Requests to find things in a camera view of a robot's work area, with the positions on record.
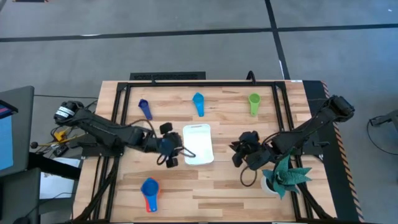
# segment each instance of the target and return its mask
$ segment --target black metal frame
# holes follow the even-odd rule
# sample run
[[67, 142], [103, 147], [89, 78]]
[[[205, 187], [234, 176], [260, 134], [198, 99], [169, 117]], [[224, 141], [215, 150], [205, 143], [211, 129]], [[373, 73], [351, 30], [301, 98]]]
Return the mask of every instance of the black metal frame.
[[[116, 91], [116, 96], [115, 96], [115, 101], [113, 105], [113, 112], [112, 112], [112, 118], [111, 121], [116, 122], [116, 117], [118, 113], [118, 108], [120, 104], [120, 96], [121, 92], [123, 90], [126, 91], [124, 95], [124, 103], [123, 103], [123, 108], [122, 108], [122, 114], [121, 114], [121, 125], [126, 124], [126, 115], [127, 115], [127, 108], [128, 108], [128, 102], [131, 94], [131, 88], [132, 87], [170, 87], [170, 86], [269, 86], [272, 88], [272, 94], [274, 97], [274, 102], [275, 102], [275, 110], [277, 114], [277, 120], [279, 124], [279, 131], [285, 131], [284, 128], [284, 123], [282, 119], [282, 112], [280, 110], [280, 104], [279, 104], [279, 97], [278, 97], [278, 92], [277, 88], [279, 88], [282, 92], [282, 98], [284, 101], [284, 106], [285, 106], [285, 111], [287, 114], [287, 121], [289, 124], [289, 129], [292, 130], [294, 128], [293, 126], [293, 119], [292, 119], [292, 114], [290, 110], [290, 105], [289, 105], [289, 99], [287, 97], [287, 92], [286, 92], [286, 85], [284, 81], [274, 81], [274, 82], [262, 82], [262, 81], [256, 81], [256, 78], [253, 74], [252, 71], [248, 73], [248, 76], [246, 78], [248, 81], [243, 81], [243, 82], [155, 82], [154, 80], [152, 82], [145, 82], [145, 83], [128, 83], [128, 82], [120, 82], [118, 83], [117, 91]], [[297, 167], [302, 167], [302, 161], [300, 156], [295, 156]], [[114, 163], [119, 164], [119, 157], [114, 158]], [[101, 183], [104, 182], [106, 178], [106, 173], [108, 171], [108, 164], [109, 164], [109, 157], [105, 157], [103, 161], [103, 166], [101, 169], [101, 175], [99, 178], [99, 186], [98, 188], [101, 187]], [[106, 205], [106, 213], [105, 213], [105, 219], [110, 220], [111, 218], [111, 212], [112, 212], [112, 205], [113, 205], [113, 197], [114, 197], [114, 190], [116, 186], [116, 178], [111, 182], [110, 187], [109, 187], [109, 194], [108, 194], [108, 201]], [[294, 208], [294, 213], [295, 213], [295, 219], [299, 220], [301, 219], [301, 214], [300, 214], [300, 206], [299, 206], [299, 200], [297, 197], [297, 194], [295, 192], [291, 192], [292, 194], [292, 202], [293, 202], [293, 208]], [[307, 218], [313, 218], [312, 215], [312, 209], [310, 204], [307, 202], [307, 200], [304, 198], [305, 201], [305, 209], [307, 212]], [[100, 212], [100, 206], [101, 206], [101, 201], [97, 204], [94, 212], [94, 220], [98, 219], [98, 215]]]

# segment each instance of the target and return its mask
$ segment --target wooden tabletop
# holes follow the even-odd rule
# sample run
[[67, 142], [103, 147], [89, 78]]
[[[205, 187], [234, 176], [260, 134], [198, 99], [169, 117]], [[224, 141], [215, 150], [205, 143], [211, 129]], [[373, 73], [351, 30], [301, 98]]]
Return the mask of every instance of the wooden tabletop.
[[[96, 114], [111, 119], [117, 82], [103, 82]], [[311, 118], [303, 84], [286, 81], [287, 94], [295, 127]], [[196, 92], [205, 96], [205, 116], [199, 117], [192, 103]], [[248, 96], [261, 96], [258, 115], [250, 116]], [[280, 105], [284, 115], [282, 93]], [[143, 98], [149, 102], [152, 124], [157, 134], [159, 126], [171, 122], [174, 131], [182, 136], [182, 128], [189, 124], [209, 124], [213, 143], [214, 162], [203, 166], [186, 165], [182, 156], [179, 166], [167, 169], [156, 164], [157, 154], [144, 154], [126, 149], [121, 158], [113, 202], [112, 222], [270, 222], [294, 221], [290, 194], [281, 200], [278, 195], [261, 189], [261, 171], [252, 187], [244, 187], [239, 175], [244, 166], [235, 168], [234, 152], [228, 147], [245, 131], [256, 130], [261, 139], [279, 130], [272, 91], [267, 86], [255, 87], [137, 87], [131, 89], [126, 123], [145, 118], [138, 107]], [[118, 121], [123, 105], [123, 93], [118, 110]], [[309, 191], [331, 216], [336, 216], [325, 168], [313, 156], [302, 156], [303, 166], [312, 167], [308, 176]], [[73, 212], [80, 214], [91, 200], [97, 158], [84, 161], [76, 192]], [[268, 163], [262, 169], [273, 169]], [[140, 187], [146, 178], [153, 177], [160, 184], [158, 212], [147, 213]], [[244, 174], [252, 181], [253, 171]], [[101, 204], [100, 217], [104, 217], [107, 192]], [[302, 196], [299, 195], [301, 214], [305, 217]]]

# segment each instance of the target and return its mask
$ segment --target white pot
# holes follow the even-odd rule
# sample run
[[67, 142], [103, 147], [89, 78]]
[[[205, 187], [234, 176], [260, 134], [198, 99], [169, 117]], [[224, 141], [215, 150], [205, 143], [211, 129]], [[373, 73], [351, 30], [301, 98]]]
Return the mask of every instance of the white pot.
[[262, 189], [263, 191], [265, 191], [265, 193], [278, 194], [277, 192], [271, 190], [271, 189], [268, 187], [266, 181], [267, 181], [267, 177], [265, 177], [265, 176], [263, 175], [263, 176], [261, 177], [261, 181], [260, 181], [261, 189]]

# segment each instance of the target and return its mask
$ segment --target potted plant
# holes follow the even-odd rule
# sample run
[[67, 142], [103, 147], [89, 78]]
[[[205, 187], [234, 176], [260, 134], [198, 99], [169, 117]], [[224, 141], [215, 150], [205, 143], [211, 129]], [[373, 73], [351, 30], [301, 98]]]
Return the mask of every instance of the potted plant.
[[295, 185], [311, 180], [305, 176], [311, 167], [289, 169], [289, 158], [290, 155], [285, 156], [275, 165], [274, 170], [262, 170], [266, 187], [271, 192], [278, 193], [280, 199], [285, 195], [286, 190], [299, 193]]

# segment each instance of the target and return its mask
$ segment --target plant leaf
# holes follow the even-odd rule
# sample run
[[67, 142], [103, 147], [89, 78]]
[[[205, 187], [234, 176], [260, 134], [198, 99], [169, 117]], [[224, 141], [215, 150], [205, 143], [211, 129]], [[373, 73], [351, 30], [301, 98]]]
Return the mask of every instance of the plant leaf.
[[262, 170], [262, 174], [267, 177], [270, 183], [274, 181], [274, 172], [272, 170]]
[[277, 167], [275, 168], [275, 172], [277, 171], [287, 171], [289, 169], [289, 158], [290, 156], [285, 156], [281, 161], [279, 161]]
[[298, 174], [295, 172], [280, 172], [279, 176], [282, 179], [282, 181], [280, 181], [280, 184], [283, 185], [296, 185], [311, 180], [305, 175]]
[[305, 175], [305, 174], [307, 174], [308, 172], [310, 172], [311, 169], [312, 169], [311, 167], [306, 167], [306, 168], [294, 168], [294, 169], [289, 169], [288, 171], [289, 171], [289, 172], [294, 172], [294, 173], [297, 173], [297, 174]]
[[285, 189], [283, 188], [283, 185], [279, 185], [278, 182], [274, 181], [274, 190], [279, 194], [280, 199], [282, 199], [285, 196]]
[[285, 190], [293, 191], [300, 194], [299, 190], [297, 190], [296, 185], [286, 185]]

